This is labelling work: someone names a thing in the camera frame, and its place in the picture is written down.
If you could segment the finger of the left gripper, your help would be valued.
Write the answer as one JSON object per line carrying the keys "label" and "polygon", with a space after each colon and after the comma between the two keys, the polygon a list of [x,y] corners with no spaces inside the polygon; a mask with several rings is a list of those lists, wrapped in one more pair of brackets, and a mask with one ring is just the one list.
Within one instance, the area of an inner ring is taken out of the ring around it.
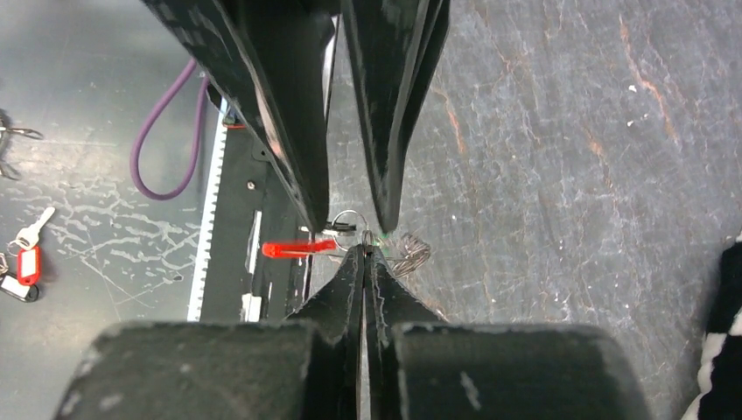
{"label": "finger of the left gripper", "polygon": [[399,222],[406,155],[445,46],[448,1],[344,1],[341,16],[381,231]]}
{"label": "finger of the left gripper", "polygon": [[263,143],[313,232],[329,213],[323,71],[334,1],[147,1]]}

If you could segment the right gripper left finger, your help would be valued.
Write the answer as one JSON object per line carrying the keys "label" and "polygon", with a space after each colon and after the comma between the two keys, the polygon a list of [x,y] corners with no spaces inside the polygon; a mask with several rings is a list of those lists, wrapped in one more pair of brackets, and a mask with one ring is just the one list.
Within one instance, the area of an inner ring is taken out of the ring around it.
{"label": "right gripper left finger", "polygon": [[362,246],[281,321],[127,322],[103,330],[58,419],[355,419]]}

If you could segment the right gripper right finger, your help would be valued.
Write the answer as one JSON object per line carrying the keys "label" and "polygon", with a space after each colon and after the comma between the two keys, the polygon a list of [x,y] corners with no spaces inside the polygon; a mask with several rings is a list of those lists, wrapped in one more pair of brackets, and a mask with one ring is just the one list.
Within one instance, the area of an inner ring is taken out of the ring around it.
{"label": "right gripper right finger", "polygon": [[647,419],[623,350],[592,325],[452,324],[365,254],[374,419]]}

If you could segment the red key tag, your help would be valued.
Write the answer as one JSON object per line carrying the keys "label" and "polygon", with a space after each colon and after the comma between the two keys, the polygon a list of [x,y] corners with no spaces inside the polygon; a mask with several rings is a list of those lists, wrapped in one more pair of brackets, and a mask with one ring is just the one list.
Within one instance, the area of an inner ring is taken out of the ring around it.
{"label": "red key tag", "polygon": [[264,242],[262,254],[268,258],[302,258],[337,248],[334,240]]}

